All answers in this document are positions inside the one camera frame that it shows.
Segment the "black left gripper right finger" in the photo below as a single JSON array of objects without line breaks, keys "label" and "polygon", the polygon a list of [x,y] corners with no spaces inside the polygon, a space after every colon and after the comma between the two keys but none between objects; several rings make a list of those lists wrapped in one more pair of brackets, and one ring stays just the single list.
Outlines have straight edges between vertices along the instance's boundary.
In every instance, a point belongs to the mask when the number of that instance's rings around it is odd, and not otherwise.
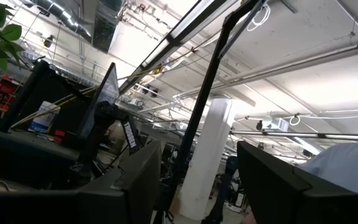
[{"label": "black left gripper right finger", "polygon": [[237,143],[239,174],[257,224],[355,224],[351,192],[246,141]]}]

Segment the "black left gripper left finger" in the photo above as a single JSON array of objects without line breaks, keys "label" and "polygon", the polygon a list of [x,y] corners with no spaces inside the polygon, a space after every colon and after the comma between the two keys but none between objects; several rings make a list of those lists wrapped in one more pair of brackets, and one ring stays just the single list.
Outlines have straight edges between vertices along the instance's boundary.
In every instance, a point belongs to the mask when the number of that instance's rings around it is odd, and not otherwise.
[{"label": "black left gripper left finger", "polygon": [[144,146],[76,194],[76,224],[150,224],[158,197],[160,141]]}]

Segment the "long pendant ceiling light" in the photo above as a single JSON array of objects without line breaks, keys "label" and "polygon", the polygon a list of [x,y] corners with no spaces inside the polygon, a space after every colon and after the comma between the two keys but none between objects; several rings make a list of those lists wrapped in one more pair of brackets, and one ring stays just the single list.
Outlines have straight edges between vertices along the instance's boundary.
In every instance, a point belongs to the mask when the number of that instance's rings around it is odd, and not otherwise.
[{"label": "long pendant ceiling light", "polygon": [[315,139],[338,139],[358,141],[358,134],[333,134],[333,133],[283,133],[283,132],[265,132],[265,131],[231,131],[233,134],[250,136],[275,136],[275,137],[294,137],[294,138],[315,138]]},{"label": "long pendant ceiling light", "polygon": [[124,94],[150,71],[161,66],[166,58],[200,33],[214,19],[235,4],[236,1],[198,0],[135,71],[130,76],[125,77],[125,82],[119,87],[119,93]]}]

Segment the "white ceiling unit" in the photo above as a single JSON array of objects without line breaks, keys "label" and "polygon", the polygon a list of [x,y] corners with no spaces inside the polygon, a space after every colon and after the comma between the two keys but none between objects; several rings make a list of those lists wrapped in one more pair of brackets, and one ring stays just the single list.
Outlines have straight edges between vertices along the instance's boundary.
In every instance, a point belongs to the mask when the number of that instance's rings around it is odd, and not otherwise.
[{"label": "white ceiling unit", "polygon": [[281,132],[287,132],[289,122],[283,118],[266,116],[262,119],[262,128],[269,130],[276,130]]}]

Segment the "white room column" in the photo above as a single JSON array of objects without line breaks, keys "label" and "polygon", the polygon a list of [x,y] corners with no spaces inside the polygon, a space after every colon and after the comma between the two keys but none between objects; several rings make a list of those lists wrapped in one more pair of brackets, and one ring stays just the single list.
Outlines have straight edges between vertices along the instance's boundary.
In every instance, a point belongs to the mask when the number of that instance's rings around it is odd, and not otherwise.
[{"label": "white room column", "polygon": [[180,190],[179,214],[191,220],[204,217],[210,191],[234,121],[232,100],[215,98],[209,108]]}]

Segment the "person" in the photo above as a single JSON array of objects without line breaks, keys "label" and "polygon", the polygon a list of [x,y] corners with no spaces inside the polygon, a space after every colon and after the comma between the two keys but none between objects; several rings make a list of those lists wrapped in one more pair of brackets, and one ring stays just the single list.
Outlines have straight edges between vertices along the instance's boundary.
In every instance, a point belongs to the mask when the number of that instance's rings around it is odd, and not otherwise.
[{"label": "person", "polygon": [[299,168],[358,193],[358,143],[331,146],[299,165]]}]

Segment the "small red box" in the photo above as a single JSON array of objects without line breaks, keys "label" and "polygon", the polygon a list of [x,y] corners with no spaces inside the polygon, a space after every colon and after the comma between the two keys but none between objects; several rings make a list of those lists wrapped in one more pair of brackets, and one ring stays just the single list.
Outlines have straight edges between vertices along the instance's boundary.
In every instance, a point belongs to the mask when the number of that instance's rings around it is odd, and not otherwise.
[{"label": "small red box", "polygon": [[65,138],[65,132],[56,129],[56,130],[55,130],[54,137],[53,137],[53,140],[54,140],[56,143],[58,143],[58,144],[62,144],[64,138]]}]

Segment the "black tablet screen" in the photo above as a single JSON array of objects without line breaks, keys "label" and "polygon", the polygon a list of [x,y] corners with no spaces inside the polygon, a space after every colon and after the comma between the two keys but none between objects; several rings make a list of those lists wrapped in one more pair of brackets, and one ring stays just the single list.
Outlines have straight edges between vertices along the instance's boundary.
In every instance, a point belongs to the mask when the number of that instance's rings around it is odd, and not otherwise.
[{"label": "black tablet screen", "polygon": [[94,125],[94,113],[96,105],[99,102],[107,101],[114,104],[119,98],[119,86],[117,82],[116,64],[112,62],[100,84],[96,89],[96,93],[89,104],[86,113],[81,121],[76,135],[80,139],[85,139],[91,132]]}]

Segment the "blue white cardboard box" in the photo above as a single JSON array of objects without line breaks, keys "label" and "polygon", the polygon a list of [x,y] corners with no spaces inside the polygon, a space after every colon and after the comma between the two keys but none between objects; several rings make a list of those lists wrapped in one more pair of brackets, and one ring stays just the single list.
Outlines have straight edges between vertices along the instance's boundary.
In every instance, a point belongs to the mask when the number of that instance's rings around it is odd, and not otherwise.
[{"label": "blue white cardboard box", "polygon": [[46,134],[49,128],[51,127],[56,115],[59,114],[60,107],[55,104],[44,101],[40,105],[39,110],[40,111],[37,114],[44,113],[48,110],[50,110],[50,112],[34,118],[30,123],[28,130],[30,132]]}]

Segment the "dark grey desk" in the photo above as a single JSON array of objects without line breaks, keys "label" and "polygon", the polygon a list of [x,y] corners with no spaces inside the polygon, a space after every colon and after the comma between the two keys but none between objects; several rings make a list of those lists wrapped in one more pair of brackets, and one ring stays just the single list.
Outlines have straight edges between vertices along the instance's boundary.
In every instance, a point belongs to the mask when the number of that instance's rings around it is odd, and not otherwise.
[{"label": "dark grey desk", "polygon": [[68,161],[76,161],[80,155],[75,149],[20,131],[9,133],[0,131],[0,149],[28,155],[57,157]]}]

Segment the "white ceiling pipe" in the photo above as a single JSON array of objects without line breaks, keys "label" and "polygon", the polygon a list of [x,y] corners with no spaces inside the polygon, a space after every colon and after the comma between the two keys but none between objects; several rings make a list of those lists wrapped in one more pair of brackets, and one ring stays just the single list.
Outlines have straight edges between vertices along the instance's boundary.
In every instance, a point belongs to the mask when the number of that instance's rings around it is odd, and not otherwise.
[{"label": "white ceiling pipe", "polygon": [[313,47],[304,49],[300,52],[287,55],[284,58],[275,60],[274,62],[268,63],[267,65],[241,72],[240,74],[238,74],[238,76],[229,79],[227,83],[218,84],[217,82],[213,82],[212,89],[220,88],[222,86],[227,87],[230,84],[234,84],[236,81],[239,81],[242,78],[250,77],[251,75],[259,75],[262,72],[269,72],[276,68],[293,65],[297,62],[302,62],[317,56],[328,54],[330,52],[335,52],[347,47],[352,47],[354,45],[358,45],[358,33],[347,34],[345,36],[338,37],[333,40],[323,42],[322,44],[318,44]]}]

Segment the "dark ceiling panel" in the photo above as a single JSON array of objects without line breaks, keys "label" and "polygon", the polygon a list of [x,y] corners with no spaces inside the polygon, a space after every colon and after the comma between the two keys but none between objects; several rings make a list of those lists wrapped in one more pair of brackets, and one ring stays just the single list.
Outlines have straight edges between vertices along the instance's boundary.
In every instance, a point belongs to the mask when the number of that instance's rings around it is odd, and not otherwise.
[{"label": "dark ceiling panel", "polygon": [[92,46],[108,53],[119,23],[119,12],[124,0],[99,0],[94,18]]}]

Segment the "red storage bins shelf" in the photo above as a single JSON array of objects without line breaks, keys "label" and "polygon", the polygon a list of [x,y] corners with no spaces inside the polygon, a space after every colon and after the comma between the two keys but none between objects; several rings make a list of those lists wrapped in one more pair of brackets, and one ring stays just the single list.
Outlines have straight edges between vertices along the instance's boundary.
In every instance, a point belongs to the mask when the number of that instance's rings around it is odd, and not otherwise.
[{"label": "red storage bins shelf", "polygon": [[0,91],[2,92],[2,97],[0,98],[0,110],[7,111],[9,109],[21,86],[22,85],[17,80],[9,75],[0,75]]}]

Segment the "black rig upright post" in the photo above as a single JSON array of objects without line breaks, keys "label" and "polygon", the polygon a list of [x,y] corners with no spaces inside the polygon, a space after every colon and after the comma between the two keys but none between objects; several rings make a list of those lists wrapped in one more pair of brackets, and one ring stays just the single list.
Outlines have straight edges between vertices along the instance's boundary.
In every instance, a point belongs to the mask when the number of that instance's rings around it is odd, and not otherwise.
[{"label": "black rig upright post", "polygon": [[198,94],[195,108],[191,114],[190,123],[185,131],[177,159],[172,167],[172,175],[169,185],[161,194],[160,198],[162,200],[162,204],[159,205],[152,224],[163,224],[165,216],[173,202],[173,197],[180,180],[180,173],[182,172],[189,156],[196,130],[200,123],[201,115],[211,91],[221,59],[231,48],[236,39],[241,35],[242,31],[255,17],[256,13],[261,10],[266,1],[267,0],[248,0],[246,3],[241,4],[241,6],[235,11],[230,13],[230,15],[226,16],[221,29],[221,34]]}]

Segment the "black desk post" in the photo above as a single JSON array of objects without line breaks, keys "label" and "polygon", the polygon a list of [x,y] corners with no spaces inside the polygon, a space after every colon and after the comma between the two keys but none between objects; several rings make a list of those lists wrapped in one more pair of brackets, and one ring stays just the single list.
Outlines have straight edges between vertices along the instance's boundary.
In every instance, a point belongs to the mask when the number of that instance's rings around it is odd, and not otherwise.
[{"label": "black desk post", "polygon": [[44,60],[39,60],[32,70],[30,77],[23,85],[22,90],[16,96],[13,104],[9,107],[6,114],[0,120],[0,131],[7,132],[12,126],[15,119],[21,112],[22,107],[29,99],[31,93],[35,89],[35,86],[41,80],[41,78],[48,73],[50,64]]}]

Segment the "silver ceiling duct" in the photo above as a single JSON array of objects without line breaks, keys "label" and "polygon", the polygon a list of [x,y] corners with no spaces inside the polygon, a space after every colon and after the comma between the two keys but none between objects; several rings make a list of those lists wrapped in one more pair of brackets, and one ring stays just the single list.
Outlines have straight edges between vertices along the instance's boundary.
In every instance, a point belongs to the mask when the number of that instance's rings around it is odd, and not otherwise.
[{"label": "silver ceiling duct", "polygon": [[89,43],[92,42],[93,24],[77,15],[68,5],[69,0],[29,0],[49,14],[59,19],[67,28],[82,36]]}]

